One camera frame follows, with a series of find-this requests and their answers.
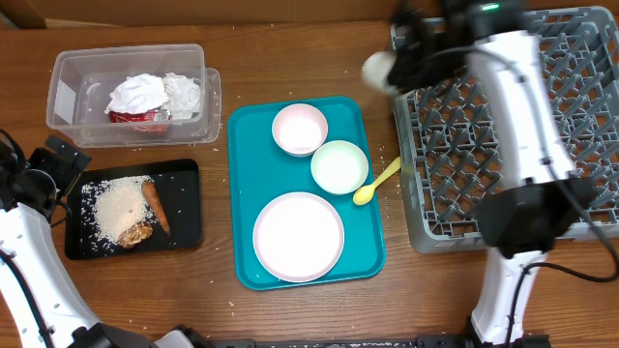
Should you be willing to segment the small white cup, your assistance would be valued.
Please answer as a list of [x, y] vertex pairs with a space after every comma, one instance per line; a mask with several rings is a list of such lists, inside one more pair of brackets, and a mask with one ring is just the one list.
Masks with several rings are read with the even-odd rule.
[[362, 66], [362, 79], [370, 88], [385, 95], [399, 95], [396, 86], [388, 81], [388, 75], [396, 62], [396, 55], [390, 51], [373, 53]]

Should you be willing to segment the brown food scrap chunk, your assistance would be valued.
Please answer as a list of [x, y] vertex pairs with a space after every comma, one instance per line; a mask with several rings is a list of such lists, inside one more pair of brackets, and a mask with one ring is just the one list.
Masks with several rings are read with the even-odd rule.
[[132, 248], [151, 237], [153, 228], [149, 223], [139, 222], [124, 231], [118, 237], [118, 244], [124, 248]]

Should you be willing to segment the orange carrot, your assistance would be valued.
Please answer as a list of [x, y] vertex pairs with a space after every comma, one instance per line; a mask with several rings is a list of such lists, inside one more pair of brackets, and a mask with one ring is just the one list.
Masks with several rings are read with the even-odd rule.
[[150, 181], [145, 181], [142, 183], [141, 191], [144, 199], [162, 227], [162, 230], [170, 235], [171, 228], [155, 185]]

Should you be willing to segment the red foil snack wrapper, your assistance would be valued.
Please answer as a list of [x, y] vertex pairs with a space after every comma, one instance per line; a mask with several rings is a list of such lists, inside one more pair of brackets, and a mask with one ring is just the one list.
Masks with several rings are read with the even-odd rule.
[[[159, 109], [153, 109], [139, 114], [110, 111], [108, 115], [112, 123], [162, 122], [169, 121], [171, 119], [171, 114], [168, 110]], [[131, 127], [131, 130], [151, 133], [165, 133], [167, 131], [167, 125], [134, 126]]]

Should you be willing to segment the white paper napkin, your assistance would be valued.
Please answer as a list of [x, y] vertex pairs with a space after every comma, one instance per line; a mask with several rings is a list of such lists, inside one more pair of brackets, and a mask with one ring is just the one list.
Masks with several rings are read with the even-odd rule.
[[199, 111], [201, 90], [192, 78], [168, 72], [163, 85], [168, 101], [162, 108], [169, 111], [172, 120], [190, 119]]

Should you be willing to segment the large white plate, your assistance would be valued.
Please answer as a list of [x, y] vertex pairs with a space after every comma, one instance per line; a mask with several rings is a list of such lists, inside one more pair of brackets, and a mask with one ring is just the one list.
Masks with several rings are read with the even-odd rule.
[[252, 245], [261, 266], [279, 280], [305, 283], [329, 273], [344, 247], [344, 225], [337, 210], [309, 192], [289, 192], [259, 213]]

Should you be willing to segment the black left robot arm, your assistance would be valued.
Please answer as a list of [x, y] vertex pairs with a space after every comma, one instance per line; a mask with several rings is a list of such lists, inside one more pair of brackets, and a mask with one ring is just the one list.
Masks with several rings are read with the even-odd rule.
[[1, 133], [1, 294], [25, 347], [209, 348], [179, 325], [158, 340], [101, 322], [54, 246], [52, 215], [90, 157], [57, 136], [26, 157]]

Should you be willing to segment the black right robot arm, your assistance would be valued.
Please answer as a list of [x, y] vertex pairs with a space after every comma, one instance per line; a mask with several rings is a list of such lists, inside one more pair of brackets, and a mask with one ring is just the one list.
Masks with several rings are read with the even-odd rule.
[[384, 80], [394, 92], [428, 87], [466, 68], [482, 84], [502, 159], [502, 191], [474, 213], [488, 247], [481, 297], [468, 323], [477, 347], [547, 346], [524, 337], [522, 319], [538, 270], [556, 238], [593, 199], [555, 126], [539, 41], [519, 1], [442, 1], [445, 29], [433, 32], [409, 2], [392, 22], [406, 31]]

